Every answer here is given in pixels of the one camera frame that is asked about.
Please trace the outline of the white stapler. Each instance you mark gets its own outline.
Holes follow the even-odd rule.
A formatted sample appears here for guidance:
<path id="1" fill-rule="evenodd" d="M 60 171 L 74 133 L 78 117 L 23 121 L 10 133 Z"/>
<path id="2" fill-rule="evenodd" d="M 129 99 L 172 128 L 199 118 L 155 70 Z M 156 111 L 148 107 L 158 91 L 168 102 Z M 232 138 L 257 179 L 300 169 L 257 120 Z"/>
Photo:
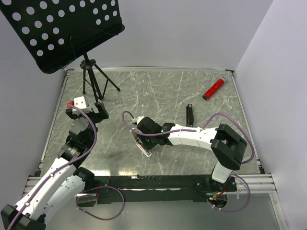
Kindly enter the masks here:
<path id="1" fill-rule="evenodd" d="M 131 134 L 133 135 L 133 138 L 134 138 L 134 141 L 135 141 L 136 146 L 141 150 L 142 155 L 144 155 L 144 156 L 146 156 L 146 157 L 148 157 L 148 158 L 151 157 L 152 153 L 151 153 L 149 150 L 147 150 L 147 149 L 145 149 L 145 148 L 143 147 L 141 140 L 139 139 L 139 137 L 138 137 L 137 134 L 135 133 L 135 130 L 136 130 L 136 129 L 133 128 L 132 131 L 130 131 L 130 132 L 131 132 Z"/>

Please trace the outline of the small black tag object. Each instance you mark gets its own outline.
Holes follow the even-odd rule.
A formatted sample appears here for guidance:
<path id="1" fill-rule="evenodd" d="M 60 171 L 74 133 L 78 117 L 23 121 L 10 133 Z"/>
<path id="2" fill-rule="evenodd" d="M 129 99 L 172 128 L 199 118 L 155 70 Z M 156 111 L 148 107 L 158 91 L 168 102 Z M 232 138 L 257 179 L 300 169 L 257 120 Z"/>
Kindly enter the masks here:
<path id="1" fill-rule="evenodd" d="M 186 126 L 193 127 L 194 124 L 194 114 L 192 104 L 186 106 Z"/>

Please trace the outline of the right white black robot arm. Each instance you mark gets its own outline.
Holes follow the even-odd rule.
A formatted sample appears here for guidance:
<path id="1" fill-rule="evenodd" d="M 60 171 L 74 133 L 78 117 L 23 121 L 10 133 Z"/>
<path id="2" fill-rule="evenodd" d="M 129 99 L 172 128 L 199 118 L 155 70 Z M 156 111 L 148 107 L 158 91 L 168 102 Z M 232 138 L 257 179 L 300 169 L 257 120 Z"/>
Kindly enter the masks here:
<path id="1" fill-rule="evenodd" d="M 185 145 L 211 150 L 218 160 L 209 179 L 210 187 L 215 191 L 222 190 L 230 175 L 240 169 L 247 147 L 247 142 L 227 124 L 205 129 L 174 123 L 161 126 L 144 116 L 137 117 L 134 124 L 145 134 L 136 134 L 135 138 L 147 155 L 156 145 Z"/>

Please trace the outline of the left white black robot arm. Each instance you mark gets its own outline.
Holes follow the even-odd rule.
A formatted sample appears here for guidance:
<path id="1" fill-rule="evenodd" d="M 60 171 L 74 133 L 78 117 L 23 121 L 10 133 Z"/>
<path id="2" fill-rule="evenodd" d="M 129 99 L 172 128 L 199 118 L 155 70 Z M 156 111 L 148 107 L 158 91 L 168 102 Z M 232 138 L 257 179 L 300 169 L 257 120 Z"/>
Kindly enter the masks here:
<path id="1" fill-rule="evenodd" d="M 6 205 L 1 218 L 6 230 L 44 230 L 58 211 L 76 194 L 94 189 L 94 174 L 81 167 L 97 142 L 97 123 L 109 117 L 104 104 L 95 112 L 74 102 L 66 110 L 73 119 L 66 143 L 45 175 L 14 206 Z"/>

